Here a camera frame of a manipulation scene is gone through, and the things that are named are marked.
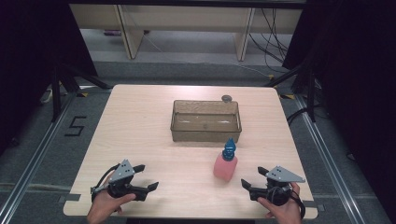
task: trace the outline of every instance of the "transparent storage box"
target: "transparent storage box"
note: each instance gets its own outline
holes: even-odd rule
[[[242,132],[237,102],[174,101],[171,131],[174,142],[235,143]]]

